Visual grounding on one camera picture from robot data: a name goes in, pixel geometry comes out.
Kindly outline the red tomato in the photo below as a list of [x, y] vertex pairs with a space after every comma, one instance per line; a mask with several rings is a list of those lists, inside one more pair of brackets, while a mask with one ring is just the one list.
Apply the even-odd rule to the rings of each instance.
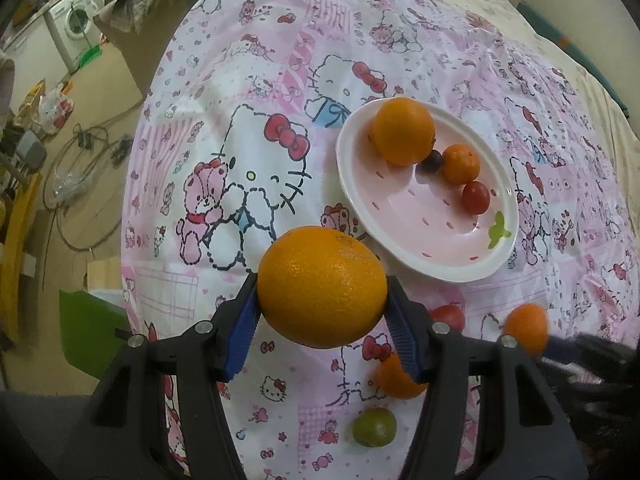
[[461, 203], [468, 214], [474, 214], [474, 216], [484, 214], [490, 206], [488, 188], [478, 181], [467, 183], [461, 193]]
[[446, 323], [449, 327], [462, 332], [465, 328], [465, 315], [462, 309], [455, 304], [444, 304], [430, 311], [434, 322]]

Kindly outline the small mandarin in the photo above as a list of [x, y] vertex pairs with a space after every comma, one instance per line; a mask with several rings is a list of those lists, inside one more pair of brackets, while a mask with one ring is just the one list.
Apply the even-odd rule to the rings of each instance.
[[506, 317], [502, 333], [514, 337], [530, 356], [540, 356], [549, 340], [547, 312], [538, 304], [522, 304]]
[[402, 368], [399, 356], [393, 352], [374, 373], [375, 381], [386, 396], [410, 400], [425, 392], [427, 385], [417, 384]]
[[454, 185], [465, 185], [480, 175], [477, 152], [466, 144], [451, 144], [442, 153], [442, 174]]

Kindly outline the large orange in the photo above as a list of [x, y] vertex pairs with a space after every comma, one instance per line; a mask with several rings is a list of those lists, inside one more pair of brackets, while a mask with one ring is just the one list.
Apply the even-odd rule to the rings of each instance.
[[428, 108], [409, 98], [384, 101], [376, 112], [371, 138], [380, 155], [395, 166], [426, 159], [435, 145], [435, 123]]
[[356, 238], [321, 226], [280, 236], [257, 272], [262, 315], [281, 336], [331, 349], [364, 337], [380, 322], [387, 297], [382, 263]]

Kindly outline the dark purple grape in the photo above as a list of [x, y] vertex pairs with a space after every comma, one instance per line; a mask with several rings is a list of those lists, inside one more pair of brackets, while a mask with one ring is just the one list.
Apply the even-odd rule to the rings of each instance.
[[437, 150], [431, 151], [426, 159], [420, 162], [420, 169], [424, 174], [436, 174], [442, 168], [442, 154]]

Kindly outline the green box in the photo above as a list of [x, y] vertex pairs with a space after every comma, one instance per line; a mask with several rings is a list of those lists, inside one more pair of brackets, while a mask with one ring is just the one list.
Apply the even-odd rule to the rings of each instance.
[[83, 290], [60, 290], [58, 314], [66, 362], [101, 379], [132, 335], [125, 311]]

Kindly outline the pink white ceramic plate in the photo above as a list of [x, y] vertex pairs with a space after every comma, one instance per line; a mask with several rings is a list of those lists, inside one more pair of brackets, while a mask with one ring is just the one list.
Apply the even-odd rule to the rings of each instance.
[[349, 115], [336, 140], [338, 177], [363, 229], [399, 262], [449, 283], [488, 278], [509, 259], [518, 234], [518, 203], [510, 174], [489, 144], [459, 118], [438, 106], [430, 112], [439, 151], [469, 145], [480, 159], [490, 193], [480, 216], [462, 207], [460, 188], [419, 166], [397, 167], [378, 154], [369, 138], [381, 101]]

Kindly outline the small mandarin in plate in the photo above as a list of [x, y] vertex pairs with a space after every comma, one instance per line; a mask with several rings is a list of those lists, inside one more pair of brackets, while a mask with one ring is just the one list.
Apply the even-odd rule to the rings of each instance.
[[442, 153], [442, 174], [454, 185], [465, 185], [480, 175], [477, 152], [466, 144], [451, 144]]

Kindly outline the large orange in plate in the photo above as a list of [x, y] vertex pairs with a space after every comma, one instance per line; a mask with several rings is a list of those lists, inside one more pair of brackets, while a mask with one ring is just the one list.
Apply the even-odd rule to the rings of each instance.
[[395, 166], [426, 159], [435, 145], [435, 123], [428, 108], [409, 98], [384, 101], [376, 112], [371, 138], [380, 155]]

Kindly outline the yellow wooden rack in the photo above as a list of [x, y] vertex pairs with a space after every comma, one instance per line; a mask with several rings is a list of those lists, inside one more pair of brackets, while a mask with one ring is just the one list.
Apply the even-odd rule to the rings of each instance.
[[18, 315], [18, 285], [23, 264], [27, 262], [24, 244], [28, 222], [34, 209], [42, 174], [37, 172], [27, 179], [26, 188], [15, 195], [13, 210], [9, 216], [6, 242], [1, 257], [1, 330], [12, 342], [20, 339], [20, 316]]

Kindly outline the pink Hello Kitty bedsheet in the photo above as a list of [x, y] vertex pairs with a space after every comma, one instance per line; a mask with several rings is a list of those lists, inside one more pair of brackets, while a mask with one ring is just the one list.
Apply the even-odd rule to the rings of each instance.
[[[506, 170], [478, 218], [416, 168], [340, 133], [416, 99]], [[182, 333], [231, 298], [279, 235], [368, 245], [407, 294], [494, 339], [533, 301], [552, 332], [639, 336], [639, 202], [620, 110], [506, 0], [201, 0], [169, 41], [134, 137], [122, 280], [134, 326]]]

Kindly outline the plastic bag on floor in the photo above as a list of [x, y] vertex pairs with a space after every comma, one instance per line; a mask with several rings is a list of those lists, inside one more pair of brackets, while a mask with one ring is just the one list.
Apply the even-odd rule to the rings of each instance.
[[46, 81], [41, 79], [26, 94], [18, 108], [14, 125], [32, 130], [37, 136], [56, 136], [73, 113], [75, 103], [68, 95], [73, 88], [72, 82], [62, 81], [47, 89]]

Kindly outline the white washing machine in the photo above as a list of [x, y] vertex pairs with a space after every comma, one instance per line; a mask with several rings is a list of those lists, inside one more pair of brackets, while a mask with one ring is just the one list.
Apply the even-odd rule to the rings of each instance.
[[94, 0], [58, 0], [44, 14], [55, 47], [70, 74], [77, 72], [84, 56], [100, 45], [100, 31], [93, 21], [98, 11]]

